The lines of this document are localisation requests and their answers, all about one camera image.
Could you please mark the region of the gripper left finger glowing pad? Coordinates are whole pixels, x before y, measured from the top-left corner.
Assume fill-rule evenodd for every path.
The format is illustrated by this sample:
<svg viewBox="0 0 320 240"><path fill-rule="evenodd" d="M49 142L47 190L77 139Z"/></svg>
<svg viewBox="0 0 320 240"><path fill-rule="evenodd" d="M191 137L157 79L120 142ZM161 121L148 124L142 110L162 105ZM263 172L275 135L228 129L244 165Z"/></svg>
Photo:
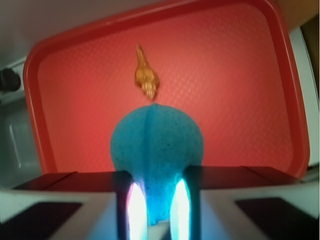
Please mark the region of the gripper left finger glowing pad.
<svg viewBox="0 0 320 240"><path fill-rule="evenodd" d="M143 191L126 171L115 173L117 235L120 240L148 238L147 205Z"/></svg>

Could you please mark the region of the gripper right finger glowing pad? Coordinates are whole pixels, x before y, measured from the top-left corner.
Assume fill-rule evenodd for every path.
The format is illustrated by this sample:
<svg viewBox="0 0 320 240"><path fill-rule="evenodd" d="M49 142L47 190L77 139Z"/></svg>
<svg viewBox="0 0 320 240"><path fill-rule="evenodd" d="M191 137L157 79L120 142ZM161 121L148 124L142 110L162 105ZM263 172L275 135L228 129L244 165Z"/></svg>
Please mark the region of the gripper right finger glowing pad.
<svg viewBox="0 0 320 240"><path fill-rule="evenodd" d="M170 207L170 237L172 240L200 239L200 166L189 166L175 187Z"/></svg>

